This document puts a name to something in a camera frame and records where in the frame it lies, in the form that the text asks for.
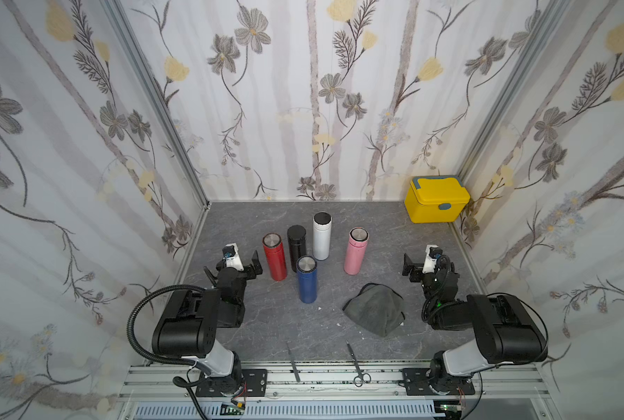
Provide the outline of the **blue thermos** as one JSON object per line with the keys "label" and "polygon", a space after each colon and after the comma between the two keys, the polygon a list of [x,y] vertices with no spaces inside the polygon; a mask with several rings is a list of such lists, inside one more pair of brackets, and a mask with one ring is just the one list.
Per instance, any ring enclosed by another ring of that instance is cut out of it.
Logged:
{"label": "blue thermos", "polygon": [[305,304],[312,304],[317,298],[317,267],[317,260],[311,255],[300,257],[296,264],[299,296]]}

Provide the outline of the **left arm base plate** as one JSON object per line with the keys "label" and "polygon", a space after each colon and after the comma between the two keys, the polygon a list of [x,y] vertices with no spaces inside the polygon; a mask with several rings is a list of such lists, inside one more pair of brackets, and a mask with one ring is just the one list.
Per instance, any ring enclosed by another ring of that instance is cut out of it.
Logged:
{"label": "left arm base plate", "polygon": [[263,397],[266,395],[268,371],[245,369],[231,376],[203,379],[196,387],[197,397]]}

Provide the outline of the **white thermos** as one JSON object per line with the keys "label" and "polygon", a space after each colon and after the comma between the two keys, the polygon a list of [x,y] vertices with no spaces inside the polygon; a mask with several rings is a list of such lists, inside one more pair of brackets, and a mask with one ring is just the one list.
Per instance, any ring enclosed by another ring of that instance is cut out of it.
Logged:
{"label": "white thermos", "polygon": [[326,212],[316,213],[313,218],[313,252],[317,260],[323,261],[329,257],[331,232],[332,216]]}

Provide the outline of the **yellow lidded box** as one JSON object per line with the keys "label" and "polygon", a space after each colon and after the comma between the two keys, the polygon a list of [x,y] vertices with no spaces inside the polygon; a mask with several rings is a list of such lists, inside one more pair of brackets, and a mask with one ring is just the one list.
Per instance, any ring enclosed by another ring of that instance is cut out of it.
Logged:
{"label": "yellow lidded box", "polygon": [[454,222],[470,201],[470,194],[451,176],[412,178],[405,207],[412,223]]}

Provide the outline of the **scissors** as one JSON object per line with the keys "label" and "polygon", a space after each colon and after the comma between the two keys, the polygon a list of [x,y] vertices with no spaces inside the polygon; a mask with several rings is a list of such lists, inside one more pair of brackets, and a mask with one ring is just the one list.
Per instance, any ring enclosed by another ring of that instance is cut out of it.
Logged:
{"label": "scissors", "polygon": [[356,371],[356,375],[353,379],[353,383],[357,388],[362,388],[362,386],[368,383],[371,383],[371,380],[372,380],[371,375],[361,368],[360,363],[357,360],[355,351],[350,345],[350,343],[346,342],[346,346],[350,354],[351,361],[354,365],[354,369]]}

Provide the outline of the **aluminium front rail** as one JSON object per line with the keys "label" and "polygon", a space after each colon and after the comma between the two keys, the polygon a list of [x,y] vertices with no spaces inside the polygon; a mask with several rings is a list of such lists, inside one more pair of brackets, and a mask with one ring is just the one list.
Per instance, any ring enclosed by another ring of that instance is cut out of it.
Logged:
{"label": "aluminium front rail", "polygon": [[268,371],[266,395],[242,397],[238,414],[229,397],[197,397],[210,419],[556,419],[558,413],[539,371],[532,366],[501,367],[476,374],[475,395],[439,397],[406,395],[402,369],[428,369],[428,360],[361,360],[371,383],[357,388],[350,360],[296,362],[296,383],[290,362],[245,362],[245,369]]}

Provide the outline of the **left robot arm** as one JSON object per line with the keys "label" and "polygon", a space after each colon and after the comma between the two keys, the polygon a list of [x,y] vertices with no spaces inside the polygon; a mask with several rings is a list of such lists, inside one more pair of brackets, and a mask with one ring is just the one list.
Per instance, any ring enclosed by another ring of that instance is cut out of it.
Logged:
{"label": "left robot arm", "polygon": [[215,271],[203,268],[211,283],[209,289],[172,292],[154,329],[152,348],[166,363],[187,360],[199,369],[199,379],[191,387],[234,396],[245,388],[241,362],[217,340],[217,330],[242,325],[247,282],[261,275],[263,268],[257,252],[245,265],[235,247],[226,246],[223,253]]}

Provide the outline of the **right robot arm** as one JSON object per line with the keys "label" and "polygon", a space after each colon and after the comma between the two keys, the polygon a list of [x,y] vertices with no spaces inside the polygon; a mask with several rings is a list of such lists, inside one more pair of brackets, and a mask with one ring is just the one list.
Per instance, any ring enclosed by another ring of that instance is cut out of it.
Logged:
{"label": "right robot arm", "polygon": [[528,313],[527,305],[508,294],[469,294],[459,299],[460,274],[441,248],[433,247],[424,262],[403,257],[402,275],[420,284],[425,297],[421,319],[436,331],[471,330],[474,339],[439,351],[423,381],[416,384],[437,395],[472,395],[474,375],[503,365],[542,362],[548,339]]}

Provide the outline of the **metal tweezers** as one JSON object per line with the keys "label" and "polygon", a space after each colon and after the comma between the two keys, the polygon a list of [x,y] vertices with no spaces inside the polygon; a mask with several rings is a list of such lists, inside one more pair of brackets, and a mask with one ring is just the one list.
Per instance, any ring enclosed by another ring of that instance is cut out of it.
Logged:
{"label": "metal tweezers", "polygon": [[292,348],[290,347],[290,344],[289,344],[288,341],[287,341],[286,345],[287,345],[287,354],[288,354],[288,357],[289,357],[289,360],[290,360],[290,364],[291,364],[291,367],[292,367],[294,378],[296,380],[296,383],[301,383],[300,371],[299,371],[299,369],[297,367],[297,363],[296,363],[296,360],[294,358],[294,353],[293,353]]}

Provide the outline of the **pink thermos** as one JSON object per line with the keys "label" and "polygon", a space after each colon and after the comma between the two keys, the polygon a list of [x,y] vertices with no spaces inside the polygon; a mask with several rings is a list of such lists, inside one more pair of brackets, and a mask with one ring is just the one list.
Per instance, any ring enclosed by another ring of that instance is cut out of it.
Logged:
{"label": "pink thermos", "polygon": [[355,276],[359,273],[367,245],[369,243],[369,233],[363,227],[354,227],[349,233],[349,242],[344,262],[344,271]]}

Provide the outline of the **black thermos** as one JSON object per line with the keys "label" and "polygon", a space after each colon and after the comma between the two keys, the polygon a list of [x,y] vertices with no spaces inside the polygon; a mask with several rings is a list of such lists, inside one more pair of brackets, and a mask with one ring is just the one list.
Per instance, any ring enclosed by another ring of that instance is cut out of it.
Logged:
{"label": "black thermos", "polygon": [[287,241],[290,263],[293,272],[297,271],[297,262],[307,254],[307,231],[301,225],[293,225],[287,229]]}

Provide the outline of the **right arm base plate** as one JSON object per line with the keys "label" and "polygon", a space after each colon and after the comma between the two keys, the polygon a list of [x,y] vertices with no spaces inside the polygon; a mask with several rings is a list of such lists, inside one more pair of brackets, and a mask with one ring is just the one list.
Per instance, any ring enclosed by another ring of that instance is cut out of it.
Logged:
{"label": "right arm base plate", "polygon": [[402,369],[403,385],[410,397],[461,397],[476,394],[472,379],[467,376],[429,374],[429,369]]}

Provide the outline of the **red thermos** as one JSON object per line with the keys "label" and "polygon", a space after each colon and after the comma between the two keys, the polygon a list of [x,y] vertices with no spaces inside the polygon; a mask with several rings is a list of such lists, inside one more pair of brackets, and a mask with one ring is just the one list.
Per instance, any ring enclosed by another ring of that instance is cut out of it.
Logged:
{"label": "red thermos", "polygon": [[268,233],[263,237],[262,243],[272,280],[276,282],[285,280],[287,264],[280,235]]}

